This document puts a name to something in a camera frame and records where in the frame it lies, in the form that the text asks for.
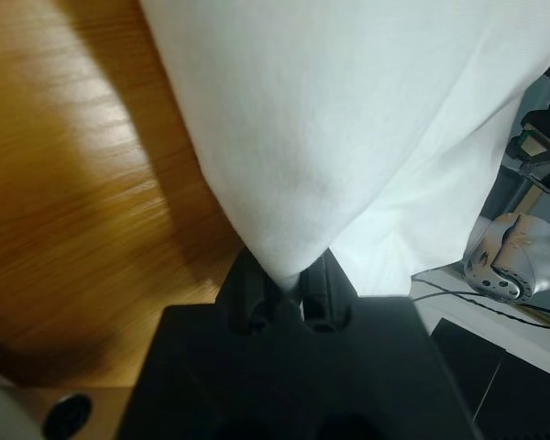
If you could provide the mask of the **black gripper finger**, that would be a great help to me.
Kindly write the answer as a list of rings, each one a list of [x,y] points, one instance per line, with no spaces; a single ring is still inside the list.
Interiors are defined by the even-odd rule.
[[[278,287],[247,248],[228,271],[215,299],[225,309],[229,328],[238,335],[259,335],[274,319]]]
[[[339,333],[350,322],[357,293],[330,249],[327,249],[299,279],[304,322],[317,333]]]

